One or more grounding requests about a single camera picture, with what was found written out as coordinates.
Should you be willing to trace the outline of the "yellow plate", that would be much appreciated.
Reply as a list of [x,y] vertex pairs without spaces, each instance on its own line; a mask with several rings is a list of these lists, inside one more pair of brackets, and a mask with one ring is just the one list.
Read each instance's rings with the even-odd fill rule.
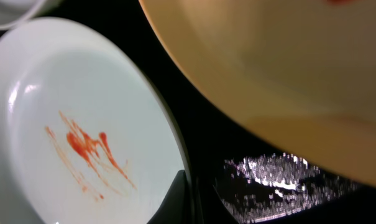
[[259,138],[376,187],[376,0],[141,0],[184,76]]

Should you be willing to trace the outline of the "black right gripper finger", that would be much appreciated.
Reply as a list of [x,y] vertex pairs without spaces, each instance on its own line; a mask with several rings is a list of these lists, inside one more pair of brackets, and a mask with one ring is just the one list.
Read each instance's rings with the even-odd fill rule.
[[179,170],[159,209],[148,224],[192,223],[191,199],[184,170]]

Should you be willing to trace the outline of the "light green plate with stain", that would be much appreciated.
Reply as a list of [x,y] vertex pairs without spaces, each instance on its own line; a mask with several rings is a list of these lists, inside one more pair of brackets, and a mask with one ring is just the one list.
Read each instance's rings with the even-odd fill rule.
[[0,223],[148,223],[188,164],[157,89],[56,17],[0,38]]

